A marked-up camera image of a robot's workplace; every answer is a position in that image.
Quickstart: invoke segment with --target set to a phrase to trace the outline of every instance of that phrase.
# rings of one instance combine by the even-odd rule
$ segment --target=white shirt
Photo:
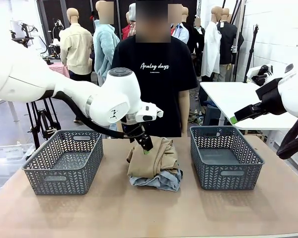
[[[212,72],[220,73],[221,37],[216,24],[210,21],[204,35],[201,76],[211,77]]]
[[[182,23],[180,23],[175,27],[172,36],[187,44],[189,40],[189,31],[183,26]]]
[[[91,73],[91,59],[89,58],[93,37],[89,31],[78,23],[73,23],[62,31],[61,35],[61,60],[69,70],[86,75]]]

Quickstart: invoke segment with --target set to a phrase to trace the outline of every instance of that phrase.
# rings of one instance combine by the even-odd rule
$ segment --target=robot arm
[[[298,118],[298,75],[292,64],[286,67],[285,73],[280,77],[268,74],[270,80],[266,80],[263,86],[256,90],[260,103],[249,105],[235,113],[236,122],[256,118],[264,114],[272,113],[281,115],[285,112]],[[277,155],[281,159],[288,159],[298,152],[298,121],[286,134]]]
[[[90,128],[116,138],[135,138],[145,150],[152,148],[141,123],[162,117],[163,111],[155,104],[141,101],[139,84],[131,70],[112,69],[104,85],[98,87],[50,70],[34,52],[18,43],[10,40],[4,46],[3,52],[0,49],[0,99],[12,102],[61,99]],[[101,127],[119,120],[139,123],[141,133],[125,134]]]

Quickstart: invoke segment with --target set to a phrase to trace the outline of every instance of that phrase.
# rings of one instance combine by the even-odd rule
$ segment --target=table
[[[260,102],[256,94],[258,85],[242,82],[202,82],[201,87],[221,111],[219,125],[224,124],[225,117],[229,122],[234,113],[240,109]],[[267,114],[255,119],[240,121],[234,126],[240,130],[269,130],[267,144],[272,148],[278,130],[289,130],[297,118],[289,113],[282,115]]]
[[[206,191],[175,138],[184,177],[178,192],[132,187],[128,140],[104,139],[104,157],[84,196],[36,196],[23,171],[0,191],[0,238],[214,237],[298,235],[298,176],[256,136],[265,160],[253,191]]]
[[[13,102],[8,102],[8,105],[10,107],[10,111],[11,111],[11,114],[12,114],[12,117],[13,117],[13,121],[19,121],[19,118],[18,118],[18,116],[16,114],[16,111],[15,111],[15,107],[14,107]]]
[[[49,65],[49,68],[55,72],[58,72],[67,78],[70,77],[68,68],[64,66],[61,62],[54,62],[54,64]]]

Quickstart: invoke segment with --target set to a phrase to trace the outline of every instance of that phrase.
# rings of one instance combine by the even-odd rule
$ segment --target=stack of clothes
[[[144,153],[135,142],[127,161],[128,176],[133,186],[153,186],[158,189],[175,191],[180,188],[183,172],[179,169],[177,152],[171,139],[151,137],[153,148]]]

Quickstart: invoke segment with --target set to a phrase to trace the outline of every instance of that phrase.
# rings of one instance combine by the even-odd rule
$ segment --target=light blue sweater
[[[95,50],[95,72],[106,78],[107,72],[111,68],[114,51],[119,43],[119,38],[115,35],[115,28],[108,24],[99,24],[95,21],[95,34],[93,36]]]

